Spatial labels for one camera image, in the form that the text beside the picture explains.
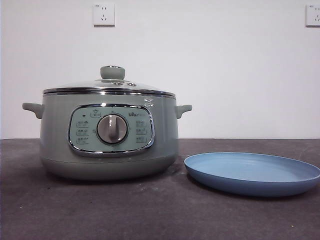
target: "pot handle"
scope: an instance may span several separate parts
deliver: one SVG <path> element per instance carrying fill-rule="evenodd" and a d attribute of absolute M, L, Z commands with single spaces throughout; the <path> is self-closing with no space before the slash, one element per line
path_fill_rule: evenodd
<path fill-rule="evenodd" d="M 35 116 L 37 119 L 42 119 L 42 115 L 45 110 L 45 106 L 42 104 L 37 104 L 37 103 L 30 103 L 30 102 L 24 102 L 22 104 L 22 108 L 24 110 L 28 110 L 31 112 L 34 112 Z"/>
<path fill-rule="evenodd" d="M 180 119 L 182 114 L 192 110 L 192 105 L 180 105 L 175 107 L 176 119 Z"/>

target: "pot base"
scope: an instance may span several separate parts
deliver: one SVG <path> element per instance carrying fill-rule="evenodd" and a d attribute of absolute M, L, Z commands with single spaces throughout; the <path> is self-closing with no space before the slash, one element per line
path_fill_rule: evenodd
<path fill-rule="evenodd" d="M 78 180 L 122 180 L 155 174 L 168 168 L 176 155 L 141 161 L 75 163 L 41 158 L 43 166 L 51 173 Z"/>

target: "control panel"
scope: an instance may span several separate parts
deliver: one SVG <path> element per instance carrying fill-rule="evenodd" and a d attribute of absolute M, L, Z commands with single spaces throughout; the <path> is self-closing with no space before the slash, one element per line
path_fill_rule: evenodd
<path fill-rule="evenodd" d="M 148 109 L 127 104 L 82 105 L 72 113 L 68 133 L 75 150 L 94 154 L 141 150 L 150 147 L 153 138 Z"/>

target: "table surface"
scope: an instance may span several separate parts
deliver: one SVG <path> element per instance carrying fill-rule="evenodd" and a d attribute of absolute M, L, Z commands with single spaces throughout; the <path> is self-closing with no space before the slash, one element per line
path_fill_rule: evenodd
<path fill-rule="evenodd" d="M 319 240 L 320 184 L 279 198 L 241 196 L 193 180 L 183 160 L 252 152 L 320 167 L 320 139 L 180 139 L 166 171 L 78 181 L 45 171 L 38 139 L 1 141 L 2 240 Z"/>

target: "glass lid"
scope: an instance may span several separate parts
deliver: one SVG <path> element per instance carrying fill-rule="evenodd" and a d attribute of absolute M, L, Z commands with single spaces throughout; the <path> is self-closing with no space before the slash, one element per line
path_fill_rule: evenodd
<path fill-rule="evenodd" d="M 155 87 L 131 82 L 125 79 L 125 69 L 120 66 L 103 66 L 100 68 L 102 79 L 66 84 L 57 88 L 49 88 L 43 91 L 44 94 L 51 93 L 75 93 L 79 92 L 109 92 L 109 93 L 136 93 L 155 94 L 175 97 L 171 92 L 162 91 Z"/>

